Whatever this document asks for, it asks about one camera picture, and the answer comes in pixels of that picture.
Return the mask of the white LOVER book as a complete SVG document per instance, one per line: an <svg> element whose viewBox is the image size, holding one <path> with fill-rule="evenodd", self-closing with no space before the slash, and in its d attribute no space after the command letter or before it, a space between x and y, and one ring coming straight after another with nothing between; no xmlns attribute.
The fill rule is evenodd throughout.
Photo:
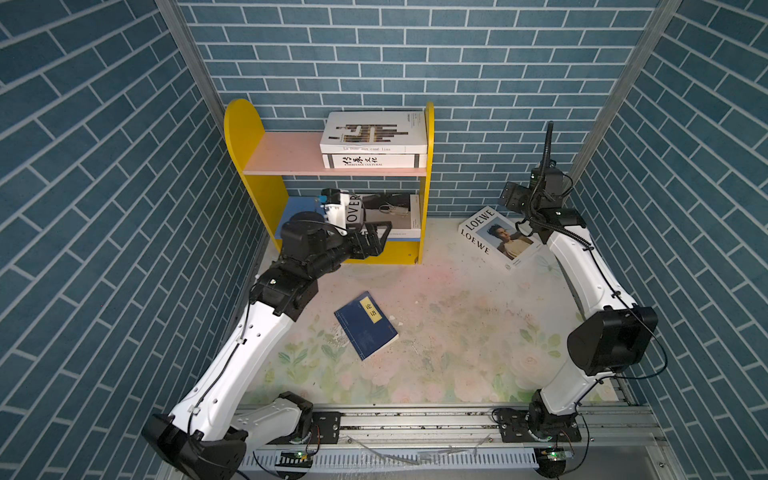
<svg viewBox="0 0 768 480"><path fill-rule="evenodd" d="M421 237L421 207L417 194L351 195L344 207L342 226L359 229L364 223L390 222L388 239L416 241Z"/></svg>

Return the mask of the white LOEWE book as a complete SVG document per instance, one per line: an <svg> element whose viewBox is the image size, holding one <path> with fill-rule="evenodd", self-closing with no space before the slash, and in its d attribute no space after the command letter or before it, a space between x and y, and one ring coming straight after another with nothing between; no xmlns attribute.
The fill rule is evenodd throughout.
<svg viewBox="0 0 768 480"><path fill-rule="evenodd" d="M491 207L483 207L458 226L458 233L487 263L512 271L535 256L541 242L520 233L514 222Z"/></svg>

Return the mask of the navy blue book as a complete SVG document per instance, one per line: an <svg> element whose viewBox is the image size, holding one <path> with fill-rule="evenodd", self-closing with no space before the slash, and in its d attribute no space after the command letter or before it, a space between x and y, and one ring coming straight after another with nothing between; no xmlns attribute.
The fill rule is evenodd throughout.
<svg viewBox="0 0 768 480"><path fill-rule="evenodd" d="M368 291L335 311L334 316L362 361L399 337Z"/></svg>

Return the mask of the Heritage Cultural book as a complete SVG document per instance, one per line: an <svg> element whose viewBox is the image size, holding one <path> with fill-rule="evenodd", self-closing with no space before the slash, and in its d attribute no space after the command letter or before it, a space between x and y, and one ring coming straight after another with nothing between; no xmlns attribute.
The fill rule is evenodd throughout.
<svg viewBox="0 0 768 480"><path fill-rule="evenodd" d="M323 154L327 169L422 169L426 167L424 154L348 153Z"/></svg>

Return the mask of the white brown-pattern book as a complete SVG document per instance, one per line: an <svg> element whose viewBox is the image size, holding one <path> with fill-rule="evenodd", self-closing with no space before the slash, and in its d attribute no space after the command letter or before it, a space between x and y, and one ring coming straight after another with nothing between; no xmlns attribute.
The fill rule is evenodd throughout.
<svg viewBox="0 0 768 480"><path fill-rule="evenodd" d="M319 143L324 154L426 154L422 111L332 112Z"/></svg>

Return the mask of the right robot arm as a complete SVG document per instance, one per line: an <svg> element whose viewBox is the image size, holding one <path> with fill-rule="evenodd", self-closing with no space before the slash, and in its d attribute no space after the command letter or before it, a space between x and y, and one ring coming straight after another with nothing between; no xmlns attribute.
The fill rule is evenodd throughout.
<svg viewBox="0 0 768 480"><path fill-rule="evenodd" d="M509 182L499 199L521 214L530 234L554 255L584 317L567 337L567 360L532 397L528 422L533 427L571 423L595 387L640 362L658 324L655 311L621 287L578 211L564 207L573 183L551 157L553 133L549 122L542 159L528 185Z"/></svg>

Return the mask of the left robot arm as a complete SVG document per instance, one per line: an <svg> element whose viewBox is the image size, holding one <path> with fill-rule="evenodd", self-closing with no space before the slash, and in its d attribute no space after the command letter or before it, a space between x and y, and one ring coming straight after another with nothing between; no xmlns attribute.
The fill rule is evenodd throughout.
<svg viewBox="0 0 768 480"><path fill-rule="evenodd" d="M389 221L338 227L313 211L285 222L278 259L250 288L244 315L222 350L169 414L154 414L143 427L159 457L191 479L231 479L248 443L310 439L313 405L291 392L244 417L235 412L270 352L317 295L319 279L349 259L381 255L391 229Z"/></svg>

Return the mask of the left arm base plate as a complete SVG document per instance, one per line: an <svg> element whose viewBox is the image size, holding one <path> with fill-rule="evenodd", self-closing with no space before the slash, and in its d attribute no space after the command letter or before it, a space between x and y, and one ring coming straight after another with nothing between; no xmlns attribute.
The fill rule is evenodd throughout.
<svg viewBox="0 0 768 480"><path fill-rule="evenodd" d="M339 411L319 411L302 414L297 424L293 443L337 444L342 414Z"/></svg>

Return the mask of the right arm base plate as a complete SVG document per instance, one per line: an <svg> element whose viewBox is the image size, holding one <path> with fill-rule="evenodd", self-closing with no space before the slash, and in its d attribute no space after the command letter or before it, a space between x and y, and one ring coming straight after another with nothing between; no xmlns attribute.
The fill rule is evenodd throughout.
<svg viewBox="0 0 768 480"><path fill-rule="evenodd" d="M576 415L557 416L546 411L497 408L491 413L503 443L580 442Z"/></svg>

